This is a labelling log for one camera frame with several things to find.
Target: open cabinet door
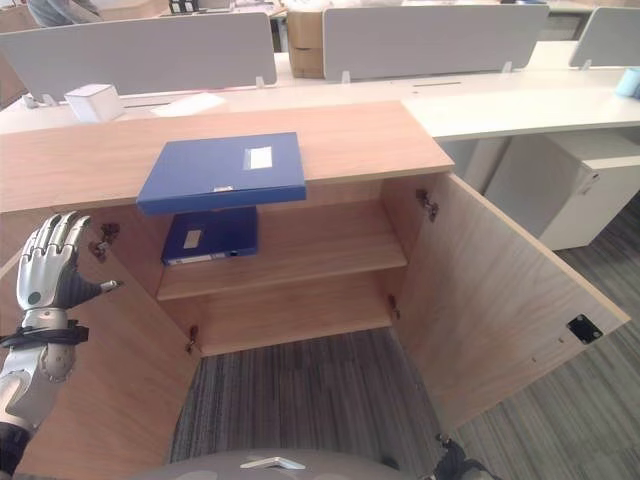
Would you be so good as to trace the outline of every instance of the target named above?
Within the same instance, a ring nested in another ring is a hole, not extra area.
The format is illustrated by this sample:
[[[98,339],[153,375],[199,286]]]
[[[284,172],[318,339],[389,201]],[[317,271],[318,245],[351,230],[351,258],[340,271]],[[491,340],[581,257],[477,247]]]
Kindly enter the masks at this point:
[[[433,222],[416,201],[420,186],[439,205]],[[581,352],[567,328],[578,315],[604,334],[628,320],[453,174],[394,180],[383,199],[410,249],[394,325],[444,431]]]
[[[2,259],[10,262],[11,251],[26,239],[24,232],[28,235],[50,214],[43,209],[30,216],[0,216]],[[18,472],[106,479],[162,465],[198,363],[197,351],[185,352],[186,336],[113,252],[99,263],[87,248],[97,236],[87,231],[84,237],[79,270],[85,278],[123,280],[125,285],[70,310],[70,318],[89,327],[89,341],[76,347],[74,372]],[[17,266],[3,262],[0,268],[1,326],[7,334],[21,315],[15,299]]]

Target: blue binder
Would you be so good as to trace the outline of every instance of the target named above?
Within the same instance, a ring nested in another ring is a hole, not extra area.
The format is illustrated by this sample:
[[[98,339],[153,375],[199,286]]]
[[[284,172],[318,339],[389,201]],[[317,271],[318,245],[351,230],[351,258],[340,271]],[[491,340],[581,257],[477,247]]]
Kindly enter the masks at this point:
[[[304,200],[295,133],[169,142],[136,203],[146,214]]]
[[[229,208],[176,215],[164,244],[162,262],[178,265],[257,252],[256,207]]]

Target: gray partition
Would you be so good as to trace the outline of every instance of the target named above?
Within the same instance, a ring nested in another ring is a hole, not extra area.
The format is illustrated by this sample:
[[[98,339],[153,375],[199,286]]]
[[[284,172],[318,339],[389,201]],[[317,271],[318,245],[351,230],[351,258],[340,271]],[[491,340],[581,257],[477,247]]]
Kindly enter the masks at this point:
[[[337,8],[324,14],[324,71],[339,80],[521,68],[546,5]]]
[[[31,94],[56,99],[88,83],[118,93],[276,82],[264,13],[91,23],[0,35],[0,50]]]
[[[640,65],[640,8],[597,8],[582,32],[569,65]]]

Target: gray carpet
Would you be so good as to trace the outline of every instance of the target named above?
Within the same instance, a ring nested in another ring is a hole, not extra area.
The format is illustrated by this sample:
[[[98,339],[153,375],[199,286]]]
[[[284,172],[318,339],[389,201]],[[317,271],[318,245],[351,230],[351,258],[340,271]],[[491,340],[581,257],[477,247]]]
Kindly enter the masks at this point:
[[[513,480],[640,479],[640,196],[589,246],[558,254],[633,320],[453,437]],[[394,456],[430,469],[438,431],[381,329],[202,361],[170,460],[252,447]]]
[[[204,359],[170,461],[282,447],[395,458],[415,475],[440,452],[437,421],[390,329]]]

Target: cabinet top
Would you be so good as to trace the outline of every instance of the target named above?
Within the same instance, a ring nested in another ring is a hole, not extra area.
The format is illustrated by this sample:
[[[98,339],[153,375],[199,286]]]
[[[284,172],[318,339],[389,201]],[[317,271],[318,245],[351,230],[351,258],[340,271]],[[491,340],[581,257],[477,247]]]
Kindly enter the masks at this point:
[[[0,137],[0,213],[133,203],[168,141],[291,131],[308,183],[453,168],[399,102],[150,118]]]

